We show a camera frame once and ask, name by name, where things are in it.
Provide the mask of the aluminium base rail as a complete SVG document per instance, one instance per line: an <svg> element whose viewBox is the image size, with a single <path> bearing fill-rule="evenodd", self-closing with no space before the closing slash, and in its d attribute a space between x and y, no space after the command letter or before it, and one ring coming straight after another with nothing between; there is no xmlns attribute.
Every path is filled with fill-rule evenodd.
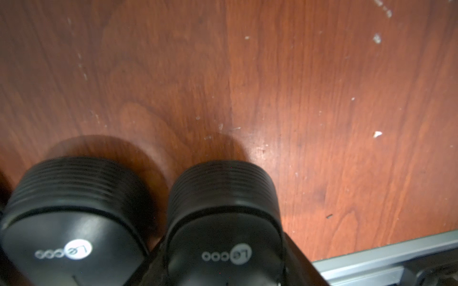
<svg viewBox="0 0 458 286"><path fill-rule="evenodd" d="M400 285L406 263L458 248L458 232L449 231L313 263L332 286Z"/></svg>

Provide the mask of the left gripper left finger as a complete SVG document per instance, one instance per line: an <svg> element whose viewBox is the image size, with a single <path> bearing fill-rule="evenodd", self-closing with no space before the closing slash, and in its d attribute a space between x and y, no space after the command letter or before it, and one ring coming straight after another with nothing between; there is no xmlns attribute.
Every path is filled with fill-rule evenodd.
<svg viewBox="0 0 458 286"><path fill-rule="evenodd" d="M161 238L143 263L134 271L124 286L166 286L166 243Z"/></svg>

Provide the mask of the black computer mouse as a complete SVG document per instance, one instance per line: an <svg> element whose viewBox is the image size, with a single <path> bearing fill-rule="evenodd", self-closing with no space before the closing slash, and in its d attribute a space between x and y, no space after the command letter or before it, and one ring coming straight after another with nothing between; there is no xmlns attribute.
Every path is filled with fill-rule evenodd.
<svg viewBox="0 0 458 286"><path fill-rule="evenodd" d="M259 166L197 164L169 194L165 264L170 286L278 286L285 271L276 189Z"/></svg>
<svg viewBox="0 0 458 286"><path fill-rule="evenodd" d="M1 247L36 286L122 286L148 255L143 180L104 158L38 163L1 219Z"/></svg>

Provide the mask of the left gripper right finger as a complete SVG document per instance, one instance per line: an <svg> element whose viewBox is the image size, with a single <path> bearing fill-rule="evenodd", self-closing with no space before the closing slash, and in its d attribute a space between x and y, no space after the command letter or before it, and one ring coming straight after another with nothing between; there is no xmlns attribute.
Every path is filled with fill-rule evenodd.
<svg viewBox="0 0 458 286"><path fill-rule="evenodd" d="M285 271L283 286L329 286L287 233L285 237Z"/></svg>

